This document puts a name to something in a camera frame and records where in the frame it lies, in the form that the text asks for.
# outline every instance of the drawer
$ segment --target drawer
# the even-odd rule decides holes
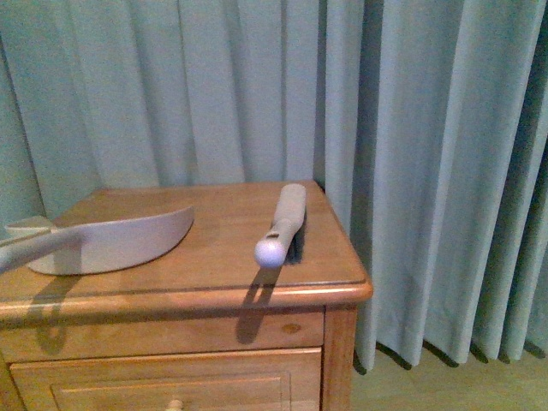
[[[14,364],[28,411],[318,411],[321,349]]]
[[[323,308],[158,315],[0,331],[6,362],[318,347]]]

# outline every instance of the curtain fold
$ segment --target curtain fold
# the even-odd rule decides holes
[[[0,42],[0,221],[44,213],[8,65]],[[0,228],[0,239],[7,233]]]
[[[521,0],[0,3],[0,220],[314,178],[411,365],[548,349],[548,19]]]

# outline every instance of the white plastic handle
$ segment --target white plastic handle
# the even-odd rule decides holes
[[[255,246],[255,261],[263,268],[283,264],[295,233],[301,228],[307,203],[307,190],[301,184],[282,188],[272,228]]]
[[[77,244],[80,234],[75,229],[60,229],[26,239],[14,239],[0,247],[0,273],[13,270],[49,253]]]

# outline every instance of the drawer knob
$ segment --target drawer knob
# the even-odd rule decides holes
[[[183,411],[182,402],[179,400],[171,400],[165,411]]]

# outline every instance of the floor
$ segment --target floor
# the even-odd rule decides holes
[[[377,350],[375,367],[353,375],[353,411],[546,411],[548,358],[524,352],[520,361],[468,362],[451,367],[423,348],[410,370]]]

